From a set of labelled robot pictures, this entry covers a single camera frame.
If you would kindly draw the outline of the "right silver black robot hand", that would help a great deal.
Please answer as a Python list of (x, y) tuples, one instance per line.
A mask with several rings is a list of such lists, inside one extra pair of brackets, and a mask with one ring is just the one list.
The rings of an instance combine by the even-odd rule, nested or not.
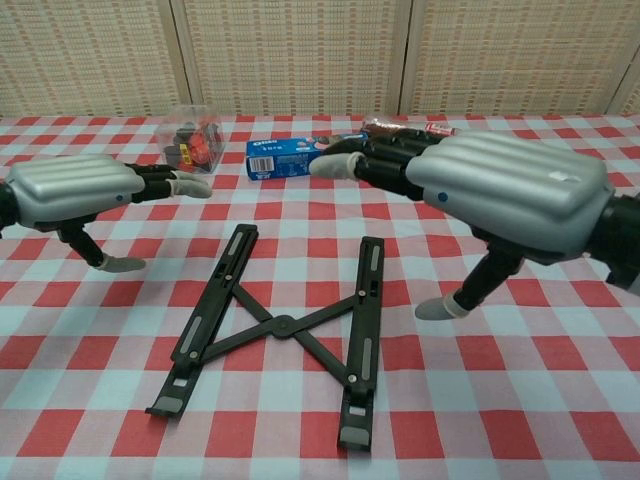
[(552, 265), (582, 256), (615, 200), (602, 160), (481, 130), (438, 136), (402, 128), (341, 140), (309, 171), (422, 201), (486, 243), (460, 288), (416, 307), (427, 321), (468, 315), (526, 260)]

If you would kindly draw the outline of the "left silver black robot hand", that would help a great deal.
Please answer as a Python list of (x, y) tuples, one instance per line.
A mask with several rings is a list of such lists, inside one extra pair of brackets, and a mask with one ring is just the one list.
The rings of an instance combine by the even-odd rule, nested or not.
[(145, 261), (103, 252), (84, 226), (130, 203), (174, 196), (208, 198), (207, 181), (169, 165), (124, 163), (108, 154), (59, 156), (14, 164), (1, 180), (1, 227), (55, 232), (96, 270), (140, 270)]

